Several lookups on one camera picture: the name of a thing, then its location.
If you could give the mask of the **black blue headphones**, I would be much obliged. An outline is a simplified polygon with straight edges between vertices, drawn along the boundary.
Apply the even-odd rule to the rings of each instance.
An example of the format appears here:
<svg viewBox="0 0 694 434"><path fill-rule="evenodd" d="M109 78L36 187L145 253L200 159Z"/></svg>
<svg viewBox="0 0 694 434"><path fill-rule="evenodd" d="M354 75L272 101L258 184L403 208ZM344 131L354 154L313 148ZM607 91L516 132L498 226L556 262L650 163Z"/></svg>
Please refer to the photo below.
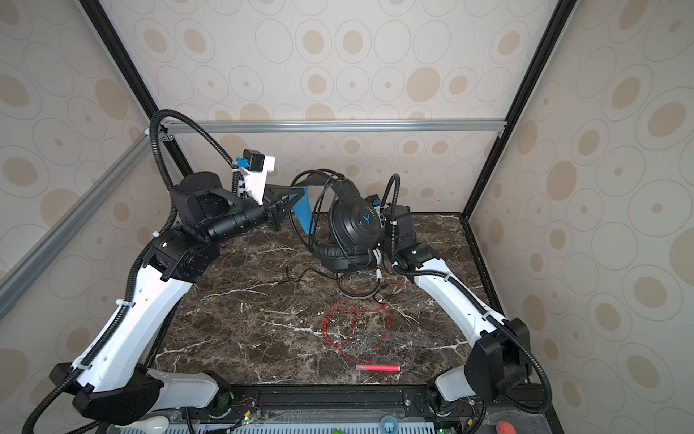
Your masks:
<svg viewBox="0 0 694 434"><path fill-rule="evenodd" d="M353 273L368 269L374 261L373 250L382 235L381 217L361 194L356 185L345 175L332 169L309 169L296 175L293 186L321 186L331 189L334 198L327 212L330 237L327 242L316 243L318 211L322 201L316 201L316 209L298 214L307 234L307 247L323 267L336 274Z"/></svg>

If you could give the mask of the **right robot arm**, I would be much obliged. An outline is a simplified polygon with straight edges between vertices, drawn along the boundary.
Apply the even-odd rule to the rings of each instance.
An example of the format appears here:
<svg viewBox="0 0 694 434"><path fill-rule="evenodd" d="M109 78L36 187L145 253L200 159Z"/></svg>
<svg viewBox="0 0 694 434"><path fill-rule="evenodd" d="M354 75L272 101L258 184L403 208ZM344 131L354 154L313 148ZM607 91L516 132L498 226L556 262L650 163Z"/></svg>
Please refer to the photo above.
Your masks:
<svg viewBox="0 0 694 434"><path fill-rule="evenodd" d="M552 408L549 377L531 352L530 333L522 320L507 319L482 302L428 244L419 242L410 208L398 204L400 176L393 175L382 203L385 245L392 270L410 280L439 304L462 332L471 353L464 365L433 380L438 406L476 397L484 403L502 397L523 412L544 414ZM511 389L537 374L540 402L531 405L511 396Z"/></svg>

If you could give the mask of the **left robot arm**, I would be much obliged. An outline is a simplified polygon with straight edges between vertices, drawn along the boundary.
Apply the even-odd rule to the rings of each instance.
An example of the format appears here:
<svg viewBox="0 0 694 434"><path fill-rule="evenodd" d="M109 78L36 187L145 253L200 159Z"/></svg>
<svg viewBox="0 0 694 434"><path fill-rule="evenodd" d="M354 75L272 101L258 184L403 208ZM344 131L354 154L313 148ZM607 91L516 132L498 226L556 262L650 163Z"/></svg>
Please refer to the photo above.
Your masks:
<svg viewBox="0 0 694 434"><path fill-rule="evenodd" d="M162 157L160 128L166 118L197 132L235 171L244 170L244 191L223 188L218 175L197 172L174 184ZM265 188L272 167L269 157L245 151L238 166L197 122L176 110L159 110L151 117L150 145L170 195L171 211L164 227L137 255L128 273L125 296L97 338L73 363L59 363L50 378L56 387L34 408L23 424L34 432L44 412L64 393L91 423L127 426L152 410L208 406L219 390L207 374L175 380L142 365L141 356L185 294L219 256L219 246L262 224L275 230L301 193L273 195Z"/></svg>

